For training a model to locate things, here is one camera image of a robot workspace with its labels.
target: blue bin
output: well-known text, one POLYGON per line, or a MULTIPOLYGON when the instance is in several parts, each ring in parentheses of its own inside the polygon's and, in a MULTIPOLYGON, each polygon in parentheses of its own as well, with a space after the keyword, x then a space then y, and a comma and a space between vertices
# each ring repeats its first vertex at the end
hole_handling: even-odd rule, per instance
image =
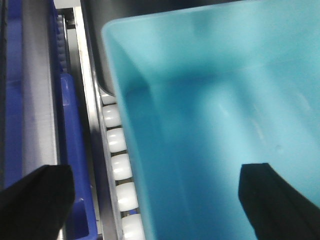
POLYGON ((240 1, 102 30, 148 240, 254 240, 242 164, 320 206, 320 1, 240 1))

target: turquoise plastic bin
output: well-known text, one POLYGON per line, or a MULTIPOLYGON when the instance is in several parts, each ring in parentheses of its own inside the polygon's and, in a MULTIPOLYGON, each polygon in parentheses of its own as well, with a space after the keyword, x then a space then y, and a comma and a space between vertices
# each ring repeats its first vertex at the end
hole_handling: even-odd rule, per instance
POLYGON ((320 206, 320 1, 258 0, 102 30, 148 240, 254 240, 242 164, 320 206))

